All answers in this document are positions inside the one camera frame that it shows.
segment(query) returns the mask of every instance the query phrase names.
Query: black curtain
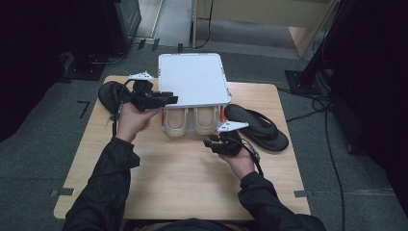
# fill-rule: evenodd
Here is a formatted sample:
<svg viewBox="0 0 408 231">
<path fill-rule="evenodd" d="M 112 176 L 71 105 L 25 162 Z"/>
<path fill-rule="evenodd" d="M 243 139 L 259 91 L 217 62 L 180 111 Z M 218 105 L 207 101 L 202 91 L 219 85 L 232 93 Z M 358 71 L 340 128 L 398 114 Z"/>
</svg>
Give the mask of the black curtain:
<svg viewBox="0 0 408 231">
<path fill-rule="evenodd" d="M 64 74 L 51 14 L 24 1 L 0 1 L 0 141 L 14 134 L 47 90 Z M 51 11 L 46 6 L 42 12 Z M 39 22 L 49 20 L 42 30 Z"/>
<path fill-rule="evenodd" d="M 363 129 L 359 152 L 386 170 L 408 215 L 408 5 L 397 0 L 342 4 L 302 80 L 307 83 L 320 70 L 334 70 L 328 85 Z"/>
</svg>

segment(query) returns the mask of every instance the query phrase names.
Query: person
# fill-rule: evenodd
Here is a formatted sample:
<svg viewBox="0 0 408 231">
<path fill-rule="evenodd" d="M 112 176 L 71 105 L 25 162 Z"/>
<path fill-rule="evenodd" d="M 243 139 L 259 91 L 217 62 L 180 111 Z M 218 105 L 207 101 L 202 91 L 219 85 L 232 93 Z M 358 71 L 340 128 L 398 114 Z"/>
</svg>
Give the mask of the person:
<svg viewBox="0 0 408 231">
<path fill-rule="evenodd" d="M 159 111 L 151 109 L 141 113 L 131 103 L 123 105 L 117 133 L 103 149 L 88 184 L 67 212 L 64 230 L 119 230 L 130 188 L 130 169 L 140 164 L 131 142 Z M 218 156 L 241 180 L 238 197 L 254 217 L 257 230 L 325 230 L 318 218 L 295 215 L 279 201 L 272 183 L 255 171 L 244 148 L 235 157 Z M 157 230 L 234 229 L 219 222 L 191 218 L 162 225 Z"/>
</svg>

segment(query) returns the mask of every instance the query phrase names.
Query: white controller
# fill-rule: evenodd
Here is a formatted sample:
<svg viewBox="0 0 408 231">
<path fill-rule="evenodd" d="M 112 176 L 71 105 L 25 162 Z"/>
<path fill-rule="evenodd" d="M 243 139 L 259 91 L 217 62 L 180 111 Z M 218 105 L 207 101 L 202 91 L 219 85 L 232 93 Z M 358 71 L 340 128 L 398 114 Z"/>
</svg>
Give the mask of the white controller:
<svg viewBox="0 0 408 231">
<path fill-rule="evenodd" d="M 244 128 L 249 126 L 247 122 L 242 123 L 242 122 L 234 122 L 234 121 L 226 121 L 224 122 L 220 127 L 217 128 L 217 131 L 219 132 L 229 132 L 229 131 L 234 131 L 240 128 Z"/>
<path fill-rule="evenodd" d="M 132 80 L 152 80 L 153 76 L 149 75 L 149 73 L 147 73 L 147 71 L 144 71 L 144 72 L 139 73 L 139 74 L 129 75 L 129 79 L 132 79 Z"/>
</svg>

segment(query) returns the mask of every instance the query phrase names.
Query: black sleeve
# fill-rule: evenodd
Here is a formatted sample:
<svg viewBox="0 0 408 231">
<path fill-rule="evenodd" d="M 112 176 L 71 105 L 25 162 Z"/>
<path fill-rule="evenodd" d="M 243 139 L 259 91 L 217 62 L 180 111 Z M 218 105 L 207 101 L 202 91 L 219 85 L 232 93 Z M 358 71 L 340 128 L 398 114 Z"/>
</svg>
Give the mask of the black sleeve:
<svg viewBox="0 0 408 231">
<path fill-rule="evenodd" d="M 253 171 L 241 181 L 240 203 L 255 218 L 260 230 L 308 230 L 276 194 L 272 183 Z"/>
<path fill-rule="evenodd" d="M 119 230 L 130 188 L 130 168 L 140 158 L 129 142 L 112 138 L 88 184 L 66 214 L 64 230 Z"/>
</svg>

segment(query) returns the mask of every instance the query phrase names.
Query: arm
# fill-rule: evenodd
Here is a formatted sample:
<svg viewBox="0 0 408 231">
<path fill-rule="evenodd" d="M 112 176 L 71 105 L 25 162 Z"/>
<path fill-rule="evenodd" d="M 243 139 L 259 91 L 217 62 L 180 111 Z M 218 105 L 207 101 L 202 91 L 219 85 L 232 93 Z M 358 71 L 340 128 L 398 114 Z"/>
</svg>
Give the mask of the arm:
<svg viewBox="0 0 408 231">
<path fill-rule="evenodd" d="M 255 171 L 254 163 L 244 148 L 235 157 L 219 157 L 241 180 L 240 203 L 255 218 L 260 230 L 307 230 L 299 218 L 279 201 L 272 183 Z"/>
<path fill-rule="evenodd" d="M 66 214 L 64 230 L 119 230 L 130 188 L 130 168 L 140 158 L 132 140 L 158 110 L 123 105 L 116 136 L 106 145 L 88 184 Z"/>
</svg>

